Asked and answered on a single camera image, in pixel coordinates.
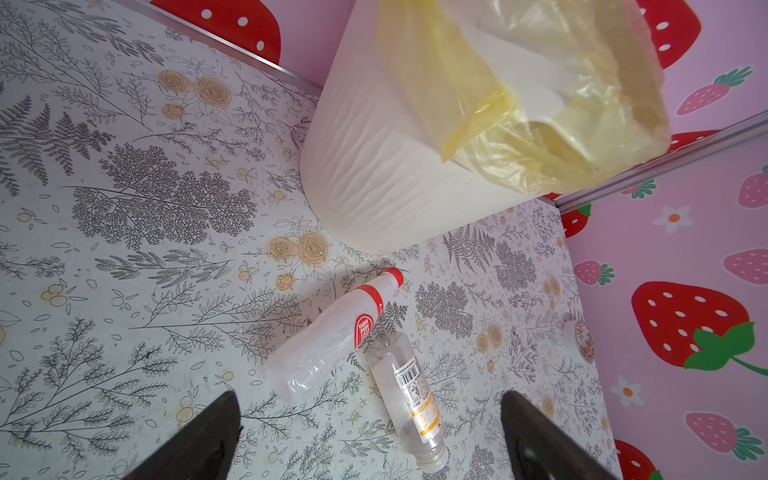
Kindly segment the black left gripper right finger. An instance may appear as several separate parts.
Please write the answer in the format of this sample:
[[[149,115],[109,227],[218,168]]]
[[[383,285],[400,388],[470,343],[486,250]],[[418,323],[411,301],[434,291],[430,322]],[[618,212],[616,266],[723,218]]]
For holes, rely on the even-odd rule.
[[[505,392],[500,408],[514,479],[615,478],[522,394]]]

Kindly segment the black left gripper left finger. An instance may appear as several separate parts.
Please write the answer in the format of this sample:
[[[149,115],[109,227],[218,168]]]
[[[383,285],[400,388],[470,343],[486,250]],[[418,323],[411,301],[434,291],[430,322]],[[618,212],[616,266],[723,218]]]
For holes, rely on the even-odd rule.
[[[226,391],[124,479],[224,480],[241,430],[237,395]]]

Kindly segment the white bottle red cap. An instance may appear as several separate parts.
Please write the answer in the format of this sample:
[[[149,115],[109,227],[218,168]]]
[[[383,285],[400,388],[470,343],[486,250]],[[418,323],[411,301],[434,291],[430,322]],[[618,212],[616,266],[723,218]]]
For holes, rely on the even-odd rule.
[[[402,271],[392,267],[336,299],[268,357],[265,382],[287,404],[309,401],[336,364],[364,343],[403,284]]]

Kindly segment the clear bottle orange white label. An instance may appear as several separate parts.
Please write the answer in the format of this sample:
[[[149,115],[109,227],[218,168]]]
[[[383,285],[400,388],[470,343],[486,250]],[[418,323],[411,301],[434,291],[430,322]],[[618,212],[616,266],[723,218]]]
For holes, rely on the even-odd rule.
[[[408,336],[396,332],[372,343],[366,361],[404,450],[425,474],[448,465],[442,417]]]

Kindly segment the cream plastic waste bin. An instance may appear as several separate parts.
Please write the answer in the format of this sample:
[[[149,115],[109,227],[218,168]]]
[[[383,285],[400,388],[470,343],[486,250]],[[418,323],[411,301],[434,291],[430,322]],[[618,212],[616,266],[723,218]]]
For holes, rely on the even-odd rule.
[[[380,62],[377,13],[374,1],[353,7],[301,148],[321,224],[354,249],[389,254],[530,201],[441,160]]]

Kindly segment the yellow bin liner bag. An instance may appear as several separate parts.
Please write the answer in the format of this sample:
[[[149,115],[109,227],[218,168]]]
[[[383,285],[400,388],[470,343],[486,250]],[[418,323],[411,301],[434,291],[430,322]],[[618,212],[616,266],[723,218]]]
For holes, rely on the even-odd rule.
[[[664,154],[663,71],[633,1],[382,1],[378,47],[443,161],[522,194]]]

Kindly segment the right aluminium corner post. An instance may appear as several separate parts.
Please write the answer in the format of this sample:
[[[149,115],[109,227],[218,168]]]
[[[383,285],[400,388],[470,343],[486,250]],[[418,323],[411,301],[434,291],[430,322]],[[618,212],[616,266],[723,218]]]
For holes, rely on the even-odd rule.
[[[684,166],[705,159],[730,147],[748,142],[767,133],[767,112],[762,112],[707,138],[653,159],[634,169],[623,172],[606,183],[589,190],[563,195],[555,200],[543,198],[561,214],[569,213],[588,203],[637,186],[649,178],[663,176]]]

